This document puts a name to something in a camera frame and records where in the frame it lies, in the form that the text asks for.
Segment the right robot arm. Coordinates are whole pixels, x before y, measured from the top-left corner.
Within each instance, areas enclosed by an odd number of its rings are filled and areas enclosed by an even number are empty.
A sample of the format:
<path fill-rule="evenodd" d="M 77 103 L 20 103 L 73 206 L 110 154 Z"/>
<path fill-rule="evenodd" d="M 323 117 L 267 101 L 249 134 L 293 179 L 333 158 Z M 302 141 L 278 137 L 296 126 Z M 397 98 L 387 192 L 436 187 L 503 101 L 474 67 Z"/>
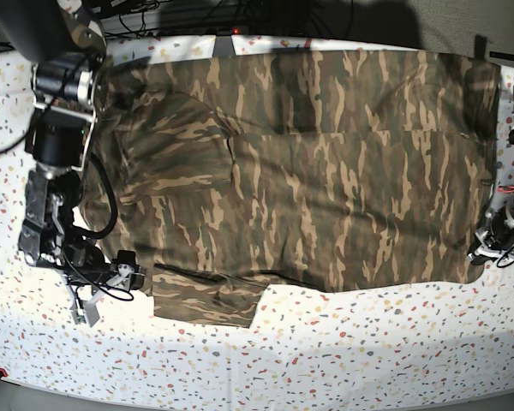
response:
<path fill-rule="evenodd" d="M 111 68 L 99 18 L 86 6 L 56 1 L 0 1 L 0 27 L 33 67 L 33 114 L 21 137 L 35 167 L 25 187 L 18 248 L 32 267 L 57 271 L 77 324 L 95 325 L 104 296 L 131 301 L 144 271 L 133 252 L 107 260 L 96 243 L 114 229 L 118 207 L 101 160 L 92 151 L 102 106 L 98 98 Z M 87 169 L 103 183 L 111 214 L 98 231 L 75 225 Z"/>

